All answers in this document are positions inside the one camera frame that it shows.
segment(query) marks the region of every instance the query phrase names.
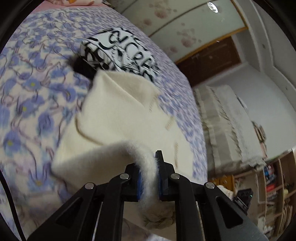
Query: black device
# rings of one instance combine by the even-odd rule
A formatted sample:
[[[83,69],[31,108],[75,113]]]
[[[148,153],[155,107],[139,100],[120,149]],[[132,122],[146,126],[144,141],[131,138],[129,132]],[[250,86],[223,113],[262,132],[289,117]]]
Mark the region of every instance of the black device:
[[[233,202],[247,215],[253,197],[252,189],[239,190]]]
[[[175,202],[177,241],[203,240],[196,202],[207,241],[266,240],[217,186],[211,182],[205,185],[192,183],[164,162],[161,151],[155,156],[159,166],[159,198]],[[139,200],[139,180],[139,169],[130,164],[125,173],[109,183],[85,184],[36,229],[28,241],[91,241],[94,233],[95,241],[120,241],[124,202]],[[8,229],[6,225],[0,232],[8,232]],[[3,240],[12,240],[4,234],[1,234]]]
[[[292,0],[254,0],[281,27],[296,49],[296,5]],[[10,0],[0,9],[0,52],[20,23],[43,0]],[[202,229],[196,201],[199,204],[206,241],[261,241],[266,237],[213,183],[198,185],[175,174],[173,166],[165,163],[160,151],[160,200],[175,201],[178,241],[200,241]],[[119,241],[123,205],[138,200],[139,170],[134,164],[126,167],[128,178],[119,176],[109,183],[95,186],[87,183],[72,196],[44,224],[36,229],[28,241],[90,241],[99,215],[95,241]],[[22,241],[25,237],[8,185],[0,172],[0,180],[7,194]],[[296,216],[278,241],[295,240]],[[0,214],[0,241],[18,241]]]

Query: bed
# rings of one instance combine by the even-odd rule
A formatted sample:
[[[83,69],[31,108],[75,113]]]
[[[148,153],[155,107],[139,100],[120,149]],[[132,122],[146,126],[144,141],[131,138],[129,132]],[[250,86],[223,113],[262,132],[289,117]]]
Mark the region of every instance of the bed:
[[[43,223],[70,194],[50,173],[51,161],[71,118],[80,110],[90,81],[70,63],[83,38],[120,26],[132,31],[159,64],[155,85],[161,108],[174,115],[194,153],[192,177],[207,181],[202,125],[192,90],[176,65],[145,34],[111,8],[63,8],[30,14],[0,55],[0,169],[5,176],[26,236]],[[0,212],[16,235],[5,192]],[[148,233],[125,222],[123,239]]]
[[[261,141],[244,102],[228,85],[200,86],[194,96],[207,149],[208,177],[263,169]]]

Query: bedsheet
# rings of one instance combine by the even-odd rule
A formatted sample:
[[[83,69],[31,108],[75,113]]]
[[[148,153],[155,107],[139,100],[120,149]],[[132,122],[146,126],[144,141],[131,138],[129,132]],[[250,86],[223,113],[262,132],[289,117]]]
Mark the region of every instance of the bedsheet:
[[[104,28],[123,27],[146,45],[159,64],[155,85],[161,108],[176,117],[194,153],[192,176],[207,181],[202,126],[186,77],[143,32],[111,8],[64,8],[30,14],[0,55],[0,169],[25,236],[69,197],[67,186],[50,173],[65,127],[80,110],[90,82],[70,64],[83,38]],[[2,187],[0,212],[17,233]],[[124,223],[123,234],[133,237]]]

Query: pink pillow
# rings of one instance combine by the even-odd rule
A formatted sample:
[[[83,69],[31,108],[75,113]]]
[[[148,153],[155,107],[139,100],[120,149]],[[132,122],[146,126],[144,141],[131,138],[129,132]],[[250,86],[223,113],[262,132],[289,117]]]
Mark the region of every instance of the pink pillow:
[[[32,13],[41,12],[41,11],[45,11],[45,10],[49,10],[49,9],[65,8],[65,7],[67,7],[67,6],[52,4],[48,1],[44,1],[37,8],[35,8],[32,11]],[[96,5],[96,6],[92,5],[91,7],[108,7],[108,6],[103,3],[100,3],[99,5]]]
[[[102,0],[47,0],[56,5],[62,6],[99,6]]]

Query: book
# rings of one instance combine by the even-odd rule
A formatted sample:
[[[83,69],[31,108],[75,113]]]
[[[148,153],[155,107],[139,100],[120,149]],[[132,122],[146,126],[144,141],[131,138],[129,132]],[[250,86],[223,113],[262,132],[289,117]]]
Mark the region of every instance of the book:
[[[266,186],[266,192],[270,192],[276,188],[276,183],[271,183]]]
[[[275,174],[275,171],[274,171],[273,164],[264,167],[264,176],[265,176],[266,182],[272,179],[274,174]]]
[[[271,182],[273,182],[276,179],[276,175],[275,174],[271,174],[269,176],[269,179],[266,181],[266,185],[269,185]]]
[[[270,201],[276,199],[277,196],[278,196],[278,194],[277,194],[277,192],[275,191],[275,192],[271,192],[271,193],[269,193],[269,194],[267,195],[266,198],[267,198],[267,201],[270,202]]]
[[[287,217],[287,222],[285,225],[285,229],[289,226],[292,220],[292,211],[293,211],[293,206],[289,205],[288,206],[288,217]]]

